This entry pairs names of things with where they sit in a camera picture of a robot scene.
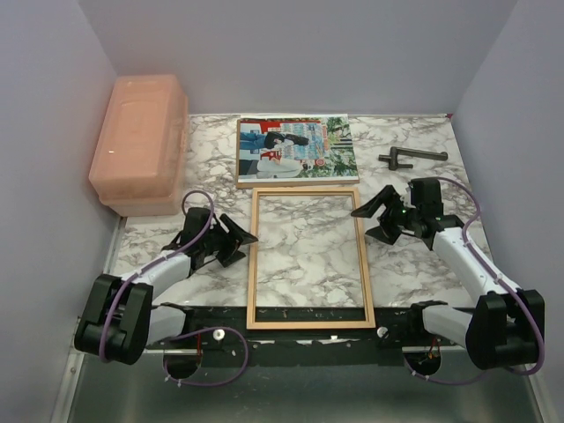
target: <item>black bracket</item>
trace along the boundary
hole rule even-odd
[[[536,290],[518,290],[545,336],[545,301]],[[538,344],[523,311],[509,294],[479,297],[466,332],[466,349],[476,367],[517,366],[538,360]]]
[[[74,337],[79,351],[98,355],[104,322],[122,283],[121,278],[106,274],[94,280]],[[109,326],[105,349],[108,360],[133,364],[141,357],[149,336],[151,302],[152,286],[130,284],[125,289]]]

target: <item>screw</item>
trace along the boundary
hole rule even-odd
[[[380,326],[380,327],[376,330],[376,335],[378,335],[379,338],[384,338],[387,333],[388,333],[388,328],[386,328],[386,327],[384,327],[384,326]]]
[[[225,337],[226,337],[226,332],[223,329],[216,329],[213,332],[213,338],[218,342]]]

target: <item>metal tool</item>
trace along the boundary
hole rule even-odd
[[[390,155],[380,154],[378,160],[388,163],[389,170],[413,169],[411,163],[397,163],[398,155],[419,157],[421,159],[445,161],[449,159],[447,152],[425,152],[423,150],[413,150],[411,148],[390,147]]]

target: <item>photo of person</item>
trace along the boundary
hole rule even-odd
[[[282,134],[280,132],[267,132],[256,134],[254,132],[240,132],[240,150],[273,150],[285,145],[308,145],[309,139],[294,134]]]
[[[238,188],[359,181],[346,115],[241,118],[237,133]]]
[[[307,160],[286,159],[280,151],[242,154],[239,159],[239,175],[255,175],[257,179],[295,178],[311,168]]]

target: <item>cable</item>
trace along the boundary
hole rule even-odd
[[[238,330],[235,330],[233,328],[228,328],[226,326],[216,326],[216,327],[213,327],[213,328],[204,328],[204,329],[200,329],[200,330],[194,330],[193,332],[186,333],[184,335],[180,335],[179,337],[170,338],[169,341],[177,341],[177,340],[180,340],[180,339],[186,339],[186,338],[194,337],[195,335],[199,335],[201,333],[211,332],[211,331],[219,330],[219,329],[226,330],[226,331],[234,333],[235,335],[237,335],[237,337],[239,337],[239,339],[243,343],[243,348],[245,350],[245,358],[244,358],[244,360],[241,364],[241,367],[239,368],[239,370],[237,371],[237,373],[235,375],[233,375],[230,378],[225,379],[225,381],[221,381],[221,382],[206,383],[206,382],[184,381],[182,379],[174,379],[174,377],[172,377],[168,373],[167,362],[164,361],[162,367],[165,370],[165,373],[167,374],[167,378],[165,379],[165,381],[167,381],[168,379],[171,379],[172,381],[177,382],[179,384],[179,386],[182,384],[182,385],[189,385],[189,386],[200,386],[200,387],[212,388],[212,387],[216,387],[216,386],[227,385],[228,383],[234,381],[239,376],[241,376],[243,374],[243,372],[245,371],[245,368],[247,368],[247,363],[249,362],[249,346],[247,345],[247,340],[245,339],[245,337]]]
[[[442,379],[435,379],[433,377],[429,377],[429,376],[422,375],[421,373],[417,373],[415,370],[413,370],[412,365],[409,364],[409,361],[407,361],[407,359],[404,359],[404,363],[407,366],[407,368],[409,369],[409,371],[411,372],[412,376],[417,377],[418,379],[421,379],[422,381],[435,383],[437,385],[448,385],[448,386],[471,385],[475,382],[480,381],[486,375],[486,372],[481,372],[481,373],[478,373],[477,375],[475,375],[474,377],[472,377],[470,379],[466,379],[465,381],[453,381],[453,382],[443,381]]]
[[[204,236],[204,234],[207,232],[207,230],[212,225],[213,213],[214,213],[213,200],[212,200],[212,197],[210,197],[210,195],[207,192],[202,191],[201,189],[193,189],[192,191],[188,192],[184,196],[184,198],[182,199],[182,212],[184,213],[184,215],[186,215],[187,212],[184,210],[184,204],[186,203],[186,200],[188,199],[188,197],[191,196],[192,194],[202,194],[202,195],[204,195],[204,197],[207,198],[207,200],[210,203],[210,216],[208,217],[207,221],[205,222],[205,225],[202,228],[202,230],[194,238],[192,238],[186,245],[180,247],[179,249],[173,251],[172,253],[170,253],[166,256],[162,256],[162,257],[158,258],[157,260],[148,263],[146,266],[141,268],[141,271],[136,272],[133,275],[129,276],[122,283],[122,286],[120,286],[120,289],[118,289],[117,293],[115,293],[114,300],[112,301],[112,304],[109,307],[108,314],[106,316],[106,321],[104,322],[104,327],[102,329],[102,334],[101,334],[101,337],[100,337],[100,345],[98,347],[98,356],[100,357],[102,362],[104,362],[104,363],[109,362],[108,358],[106,357],[106,343],[108,341],[109,326],[112,323],[112,317],[114,316],[115,310],[117,309],[117,306],[119,305],[120,299],[122,298],[123,293],[125,292],[128,285],[131,284],[132,282],[134,282],[137,278],[139,278],[144,272],[149,271],[150,269],[157,266],[158,264],[161,264],[161,263],[165,262],[166,260],[168,260],[169,258],[177,256],[177,255],[183,253],[184,251],[186,251],[187,249],[189,249],[192,245],[194,245],[196,242],[198,242],[199,239],[202,238],[202,236]]]
[[[528,369],[528,370],[525,370],[525,371],[515,370],[514,368],[508,367],[508,371],[515,374],[515,375],[521,375],[521,376],[534,375],[535,373],[537,373],[540,370],[540,368],[543,367],[543,364],[545,363],[545,341],[543,339],[542,334],[540,333],[540,329],[538,328],[538,325],[535,322],[534,317],[532,316],[529,309],[527,309],[527,306],[525,305],[523,300],[521,300],[521,298],[519,298],[519,295],[517,295],[517,293],[515,291],[513,291],[513,289],[511,289],[511,287],[507,283],[505,283],[505,281],[503,281],[501,278],[498,278],[498,275],[495,273],[494,269],[492,269],[491,266],[486,262],[486,260],[484,260],[482,258],[482,256],[472,246],[472,244],[468,242],[468,228],[470,227],[470,225],[473,222],[475,222],[480,217],[480,215],[482,213],[482,210],[479,206],[478,200],[470,192],[470,190],[467,189],[462,183],[454,181],[450,178],[442,177],[442,176],[437,176],[436,179],[438,179],[439,181],[445,181],[445,182],[451,183],[453,185],[456,185],[459,189],[464,191],[464,193],[474,203],[474,207],[476,208],[476,212],[470,217],[470,219],[464,224],[464,227],[462,228],[463,241],[464,241],[465,245],[468,247],[468,249],[470,250],[470,252],[472,253],[472,255],[474,256],[474,258],[476,258],[476,260],[478,260],[478,262],[487,271],[487,273],[489,273],[489,275],[495,280],[495,282],[498,283],[503,289],[505,289],[508,292],[509,295],[511,295],[513,300],[515,300],[515,302],[517,303],[517,305],[519,306],[521,311],[523,311],[523,314],[527,318],[527,321],[531,325],[532,331],[534,332],[535,338],[537,339],[538,360],[537,360],[537,363],[535,364],[535,366]]]

